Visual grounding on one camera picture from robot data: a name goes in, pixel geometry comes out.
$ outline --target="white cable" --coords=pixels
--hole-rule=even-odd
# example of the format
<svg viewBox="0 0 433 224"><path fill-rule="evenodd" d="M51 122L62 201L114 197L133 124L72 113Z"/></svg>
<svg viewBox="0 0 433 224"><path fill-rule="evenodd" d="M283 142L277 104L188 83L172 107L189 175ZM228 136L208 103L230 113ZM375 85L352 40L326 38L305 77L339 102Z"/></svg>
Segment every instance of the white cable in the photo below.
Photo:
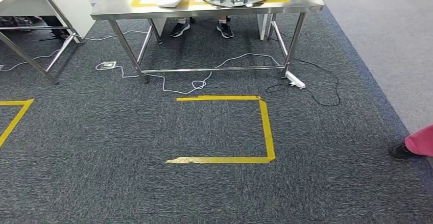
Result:
<svg viewBox="0 0 433 224"><path fill-rule="evenodd" d="M130 33L130 32L147 34L147 32L136 31L136 30L129 30L129 31L124 32L123 34L127 34L127 33ZM117 37L117 35L108 36L108 37L105 37L105 38L102 38L102 39L91 39L91 38L85 38L85 37L81 37L81 38L88 39L88 40L93 40L93 41L101 41L101 40L106 40L108 38L113 38L113 37Z"/></svg>
<svg viewBox="0 0 433 224"><path fill-rule="evenodd" d="M127 33L130 33L130 32L147 34L147 32L136 31L136 30L129 30L129 31L124 32L123 34L127 34ZM102 39L90 39L90 38L81 37L81 36L76 35L76 34L74 36L77 36L77 37L80 37L80 38L83 38L83 39L93 40L93 41L101 41L101 40L105 40L105 39L108 39L108 38L116 37L116 35L113 35L113 36L108 36L108 37L105 37L105 38L102 38ZM44 58L44 57L52 57L54 55L54 53L58 52L59 50L61 50L61 49L57 49L57 50L53 51L53 53L51 53L51 55L49 55L49 56L35 57L35 58L33 58L33 60L36 60L36 59L39 59L39 58ZM11 71L14 68L16 68L16 67L18 67L20 65L26 64L26 63L27 62L21 62L21 63L16 64L15 66L11 67L10 69L0 69L0 71Z"/></svg>
<svg viewBox="0 0 433 224"><path fill-rule="evenodd" d="M142 32L142 31L129 30L129 31L124 32L123 34L127 34L127 33L130 33L130 32L144 33L144 34L147 33L147 32ZM113 38L113 37L116 37L116 35L108 36L108 37L105 37L105 38L102 38L102 39L91 39L91 38L85 38L85 37L81 37L81 38L83 38L83 39L88 39L88 40L93 40L93 41L102 41L102 40L106 40L106 39L108 39L108 38ZM33 58L33 60L36 60L36 59L39 59L39 58L44 58L44 57L51 57L52 55L54 55L54 53L58 52L59 50L61 50L61 49L57 49L57 50L55 50L55 51L54 51L53 53L51 53L51 55L49 55L49 56L40 56L40 57L35 57L35 58ZM280 64L279 64L279 63L278 63L278 62L277 62L277 61L276 61L272 56L264 55L264 54L245 53L245 54L240 55L240 56L238 56L238 57L229 58L229 59L225 60L223 63L221 63L220 65L216 66L215 68L220 68L221 66L223 66L224 64L226 64L228 61L235 60L235 59L239 59L239 58L242 58L242 57L247 56L247 55L260 56L260 57L269 57L269 58L272 59L272 61L273 61L275 64L277 64L277 66L280 65ZM14 68L16 68L16 67L18 67L18 66L20 66L20 65L22 65L22 64L25 64L25 63L27 63L27 62L21 62L21 63L18 63L17 65L15 65L15 66L13 66L13 67L10 68L10 69L0 69L0 71L11 71L11 70L13 70ZM124 72L122 66L115 66L115 67L112 67L112 68L109 68L109 69L100 69L100 68L98 68L98 67L101 66L102 64L104 64L104 63L100 63L100 64L98 64L98 65L95 67L95 69L98 70L98 71L101 71L101 70L110 70L110 69L115 69L115 68L118 67L118 68L120 68L121 71L122 71L122 78L136 78L136 77L138 77L138 75L135 75L135 76L125 76L125 72ZM149 75L149 76L154 76L154 77L162 78L162 90L163 90L163 91L165 91L165 92L174 92L174 93L179 93L179 94L190 94L190 93L192 93L192 92L194 92L194 91L196 91L196 90L201 90L201 89L203 89L203 88L207 85L206 81L207 81L207 80L212 76L212 74L213 74L213 72L211 71L211 72L209 73L209 75L208 75L204 80L194 80L194 81L192 81L192 82L191 82L191 86L193 87L193 89L190 90L189 92L182 92L182 91L177 91L177 90L166 90L166 89L165 89L165 81L166 81L166 79L165 79L164 76L160 76L160 75L156 75L156 74L145 73L145 75Z"/></svg>
<svg viewBox="0 0 433 224"><path fill-rule="evenodd" d="M272 59L272 61L273 61L275 64L277 64L277 66L280 65L280 64L279 64L279 63L278 63L278 62L277 62L277 61L276 61L272 56L264 55L264 54L245 53L245 54L240 55L240 56L238 56L238 57L229 58L229 59L225 60L223 63L221 63L220 65L216 66L215 68L219 68L219 67L223 66L223 65L226 64L228 61L235 60L235 59L239 59L239 58L242 58L242 57L247 56L247 55L260 56L260 57L269 57L269 58ZM98 71L101 71L101 70L110 70L110 69L115 69L115 68L119 67L119 68L121 69L121 71L122 71L122 78L136 78L136 77L138 77L138 75L135 75L135 76L125 76L125 73L124 73L124 70L123 70L123 67L122 67L122 66L115 66L115 67L108 68L108 69L100 69L100 68L98 68L98 67L100 67L102 64L104 64L104 63L100 63L100 64L98 64L98 65L95 67L95 69L98 70ZM196 91L196 90L201 90L201 89L203 89L203 88L207 85L206 81L207 81L207 80L212 76L212 74L213 74L213 73L212 73L212 71L211 71L210 74L209 74L209 75L208 75L204 80L194 80L194 81L192 81L192 82L191 82L191 86L193 87L193 89L190 90L190 91L188 91L188 92L182 92L182 91L177 91L177 90L166 90L166 89L165 89L165 80L166 80L166 79L165 79L164 76L160 76L160 75L156 75L156 74L145 73L145 75L149 75L149 76L154 76L154 77L162 78L162 91L165 91L165 92L174 92L174 93L185 94L185 95L186 95L186 94L190 94L190 93L192 93L192 92L194 92L194 91Z"/></svg>

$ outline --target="gray carpet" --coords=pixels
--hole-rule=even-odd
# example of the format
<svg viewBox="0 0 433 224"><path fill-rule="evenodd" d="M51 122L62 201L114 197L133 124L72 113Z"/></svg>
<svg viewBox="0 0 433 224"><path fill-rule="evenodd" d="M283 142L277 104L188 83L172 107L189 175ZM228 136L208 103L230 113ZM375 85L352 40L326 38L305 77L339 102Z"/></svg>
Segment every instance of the gray carpet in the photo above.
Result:
<svg viewBox="0 0 433 224"><path fill-rule="evenodd" d="M291 35L295 19L279 16L285 34ZM197 18L176 39L166 29L164 44L152 41L144 66L214 67L245 52L281 60L276 41L258 40L253 16L233 18L233 39L221 38L214 25L212 18ZM124 31L146 26L121 21ZM11 38L31 42L32 56L61 45L36 45L40 35ZM108 35L108 23L97 22L88 37ZM136 53L143 37L128 34ZM339 76L340 106L320 106L293 87L265 93L283 82L277 71L216 72L192 94L264 97L276 154L269 164L166 164L179 156L263 156L257 102L176 102L182 95L162 92L159 78L144 85L121 79L120 70L94 69L113 60L134 74L115 38L72 46L53 70L60 86L25 65L0 73L1 100L35 98L0 150L2 222L433 223L433 198L418 172L409 161L387 156L387 147L402 137L321 14L308 15L297 57ZM3 44L0 60L20 61ZM228 63L247 64L269 60ZM301 62L292 70L319 101L337 102L332 75ZM167 74L167 89L188 91L192 80L206 76Z"/></svg>

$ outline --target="sneaker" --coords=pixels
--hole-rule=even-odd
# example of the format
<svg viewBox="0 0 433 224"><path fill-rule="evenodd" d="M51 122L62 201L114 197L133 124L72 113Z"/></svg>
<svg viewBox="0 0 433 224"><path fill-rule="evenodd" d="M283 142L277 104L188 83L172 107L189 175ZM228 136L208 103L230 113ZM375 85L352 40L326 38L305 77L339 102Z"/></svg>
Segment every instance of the sneaker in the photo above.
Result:
<svg viewBox="0 0 433 224"><path fill-rule="evenodd" d="M408 159L414 156L418 156L417 154L412 153L407 149L404 143L395 145L389 149L390 155L396 159Z"/></svg>
<svg viewBox="0 0 433 224"><path fill-rule="evenodd" d="M175 28L173 29L172 33L170 34L170 36L179 37L183 34L183 31L188 30L188 29L189 29L188 23L185 23L185 24L177 23Z"/></svg>
<svg viewBox="0 0 433 224"><path fill-rule="evenodd" d="M230 26L227 25L227 23L221 23L221 22L218 22L218 25L216 26L216 29L217 29L218 31L220 31L220 32L221 32L221 35L222 35L224 38L226 38L226 39L228 39L228 38L232 38L232 37L234 36L233 32L232 32L231 29L230 29Z"/></svg>

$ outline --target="black shoe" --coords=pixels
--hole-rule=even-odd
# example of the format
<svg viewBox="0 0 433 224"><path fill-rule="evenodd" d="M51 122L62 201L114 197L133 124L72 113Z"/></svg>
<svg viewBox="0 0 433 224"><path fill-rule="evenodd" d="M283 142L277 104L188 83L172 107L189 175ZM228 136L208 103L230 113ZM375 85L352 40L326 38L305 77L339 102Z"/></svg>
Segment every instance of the black shoe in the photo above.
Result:
<svg viewBox="0 0 433 224"><path fill-rule="evenodd" d="M418 156L417 154L412 153L407 149L406 145L404 143L395 145L389 149L390 155L393 158L396 159L408 159L415 156Z"/></svg>
<svg viewBox="0 0 433 224"><path fill-rule="evenodd" d="M231 29L230 29L230 26L227 25L227 23L221 23L221 22L218 22L218 25L216 26L216 29L217 29L218 31L220 31L220 32L221 32L221 35L222 35L224 38L226 38L226 39L228 39L228 38L232 38L232 37L234 36L233 32L232 32Z"/></svg>
<svg viewBox="0 0 433 224"><path fill-rule="evenodd" d="M185 24L177 23L175 28L173 29L172 33L170 34L170 36L179 37L183 34L183 31L188 30L188 29L189 29L188 23L185 23Z"/></svg>

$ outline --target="white power strip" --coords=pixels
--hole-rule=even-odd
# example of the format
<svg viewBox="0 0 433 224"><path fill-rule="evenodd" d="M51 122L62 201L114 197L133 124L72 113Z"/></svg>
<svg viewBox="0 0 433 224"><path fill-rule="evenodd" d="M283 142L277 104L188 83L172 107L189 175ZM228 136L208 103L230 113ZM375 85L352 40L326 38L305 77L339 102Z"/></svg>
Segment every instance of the white power strip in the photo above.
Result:
<svg viewBox="0 0 433 224"><path fill-rule="evenodd" d="M292 86L296 86L299 89L304 89L306 87L304 82L302 82L293 73L291 73L289 71L285 72L285 77L288 78L288 80L291 81L290 85L292 85Z"/></svg>

